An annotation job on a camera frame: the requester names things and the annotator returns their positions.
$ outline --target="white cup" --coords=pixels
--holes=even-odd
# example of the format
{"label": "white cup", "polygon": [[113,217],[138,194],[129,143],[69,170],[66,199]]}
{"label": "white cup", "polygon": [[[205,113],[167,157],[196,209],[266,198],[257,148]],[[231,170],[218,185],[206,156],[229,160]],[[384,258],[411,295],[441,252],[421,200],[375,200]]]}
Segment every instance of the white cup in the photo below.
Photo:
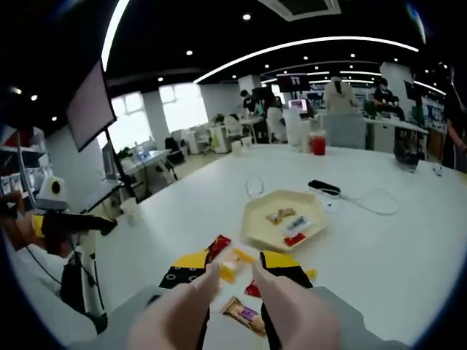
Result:
{"label": "white cup", "polygon": [[236,157],[242,155],[242,143],[240,141],[232,142],[232,153]]}
{"label": "white cup", "polygon": [[135,225],[139,218],[139,207],[136,203],[135,198],[129,198],[120,204],[120,209],[126,216],[126,219],[130,225]]}
{"label": "white cup", "polygon": [[242,138],[243,147],[250,149],[251,148],[251,136]]}

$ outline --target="floor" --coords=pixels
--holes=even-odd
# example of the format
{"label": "floor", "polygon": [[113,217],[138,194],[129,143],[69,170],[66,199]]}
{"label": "floor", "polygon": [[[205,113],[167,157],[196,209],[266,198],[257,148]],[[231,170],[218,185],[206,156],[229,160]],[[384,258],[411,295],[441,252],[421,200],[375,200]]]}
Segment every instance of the floor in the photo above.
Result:
{"label": "floor", "polygon": [[217,153],[208,153],[207,155],[189,155],[183,164],[175,167],[175,173],[179,179],[182,179],[224,156],[225,155]]}

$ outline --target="hexagonal tray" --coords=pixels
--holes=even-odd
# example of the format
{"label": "hexagonal tray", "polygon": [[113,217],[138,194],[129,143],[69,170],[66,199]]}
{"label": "hexagonal tray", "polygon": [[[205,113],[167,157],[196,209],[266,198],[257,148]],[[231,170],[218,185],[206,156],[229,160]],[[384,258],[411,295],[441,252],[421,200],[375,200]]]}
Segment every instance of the hexagonal tray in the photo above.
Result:
{"label": "hexagonal tray", "polygon": [[[280,225],[273,225],[266,215],[279,209],[293,208],[297,215],[284,218]],[[294,246],[284,243],[286,237],[282,228],[297,217],[304,215],[312,225],[302,233],[306,238]],[[328,225],[327,217],[318,199],[311,194],[278,190],[249,202],[245,206],[242,221],[242,238],[252,243],[265,244],[277,252],[289,252],[308,238],[316,235]]]}

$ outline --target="red snack packet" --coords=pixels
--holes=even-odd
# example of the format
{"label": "red snack packet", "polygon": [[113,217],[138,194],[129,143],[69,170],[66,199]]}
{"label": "red snack packet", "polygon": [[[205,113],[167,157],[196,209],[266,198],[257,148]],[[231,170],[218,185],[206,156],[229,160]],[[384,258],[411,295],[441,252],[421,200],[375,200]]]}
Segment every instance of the red snack packet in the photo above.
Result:
{"label": "red snack packet", "polygon": [[212,242],[206,250],[209,252],[209,261],[213,261],[213,259],[219,255],[221,251],[224,250],[230,243],[232,242],[231,239],[219,235],[214,242]]}
{"label": "red snack packet", "polygon": [[258,289],[254,279],[251,281],[250,285],[245,288],[245,294],[251,295],[252,297],[261,298],[260,290]]}
{"label": "red snack packet", "polygon": [[302,241],[306,238],[303,233],[299,233],[293,237],[284,238],[284,243],[288,246],[295,246],[299,241]]}

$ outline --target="black ceiling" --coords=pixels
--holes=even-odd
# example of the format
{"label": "black ceiling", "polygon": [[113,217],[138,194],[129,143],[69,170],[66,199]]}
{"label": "black ceiling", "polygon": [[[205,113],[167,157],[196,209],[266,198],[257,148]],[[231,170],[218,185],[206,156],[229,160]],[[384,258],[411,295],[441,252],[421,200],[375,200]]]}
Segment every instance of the black ceiling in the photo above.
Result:
{"label": "black ceiling", "polygon": [[[0,44],[7,54],[0,58],[1,116],[36,124],[48,133],[62,126],[69,99],[100,57],[116,3],[16,0],[6,9],[2,5]],[[434,12],[420,3],[428,35],[426,46],[402,1],[339,0],[339,4],[341,15],[287,22],[256,0],[130,0],[109,57],[109,93],[116,96],[155,90],[159,77],[164,78],[164,84],[191,82],[218,66],[267,47],[334,35],[389,39],[422,51],[416,54],[386,44],[355,41],[304,44],[251,58],[202,83],[228,82],[233,81],[233,75],[247,74],[263,74],[266,79],[284,69],[309,72],[314,71],[315,62],[326,71],[349,69],[350,63],[345,61],[355,62],[354,70],[378,71],[381,62],[394,58],[411,66],[420,81],[438,82],[440,88],[446,82],[446,72],[438,65],[445,59],[438,50],[439,43],[450,35],[446,29],[449,18],[443,16],[446,7]],[[242,20],[246,13],[251,20]],[[193,55],[187,56],[187,50],[192,50]],[[329,61],[341,63],[323,63]],[[292,68],[305,63],[311,65]],[[20,88],[23,94],[11,93],[11,86]],[[30,101],[33,94],[39,96],[35,102]],[[57,122],[50,120],[54,115],[58,116]]]}

